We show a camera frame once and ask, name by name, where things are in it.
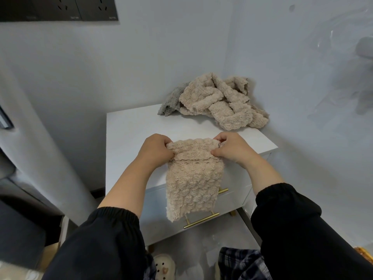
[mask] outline beige towel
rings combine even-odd
[[[183,115],[207,115],[215,118],[225,130],[250,126],[262,128],[268,123],[268,113],[249,103],[247,96],[254,89],[254,81],[231,77],[223,81],[214,73],[207,73],[191,81],[180,95]]]
[[[210,211],[219,192],[224,163],[213,156],[219,141],[210,138],[179,140],[167,148],[175,153],[166,176],[167,218],[180,219],[187,213]]]

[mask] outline floor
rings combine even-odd
[[[156,243],[153,256],[169,254],[174,259],[176,280],[211,280],[223,246],[259,249],[240,215],[228,213]]]

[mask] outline gray towel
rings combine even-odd
[[[165,115],[166,117],[174,111],[180,111],[179,97],[184,92],[184,89],[189,83],[181,84],[176,87],[166,98],[165,103],[162,104],[158,111],[158,115]]]

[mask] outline gold drawer handle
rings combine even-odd
[[[184,229],[187,229],[187,228],[189,228],[189,227],[192,227],[192,226],[194,226],[194,225],[197,225],[197,224],[199,224],[199,223],[201,223],[201,222],[203,222],[203,221],[209,220],[209,219],[214,218],[214,217],[216,217],[216,216],[219,215],[219,212],[218,212],[218,213],[214,213],[213,211],[210,211],[210,212],[211,212],[211,215],[210,215],[210,216],[205,217],[205,218],[203,218],[203,219],[201,219],[201,220],[195,221],[195,222],[193,222],[193,223],[190,223],[190,221],[189,221],[189,219],[188,219],[188,216],[185,215],[185,219],[187,220],[186,223],[187,223],[188,225],[184,226]]]
[[[219,192],[217,194],[225,193],[227,191],[229,191],[228,188],[223,188],[223,189],[219,188]]]

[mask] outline person's right hand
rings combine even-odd
[[[212,155],[234,161],[243,168],[246,168],[251,160],[260,157],[236,132],[221,132],[214,137],[214,140],[222,144],[220,148],[211,150]]]

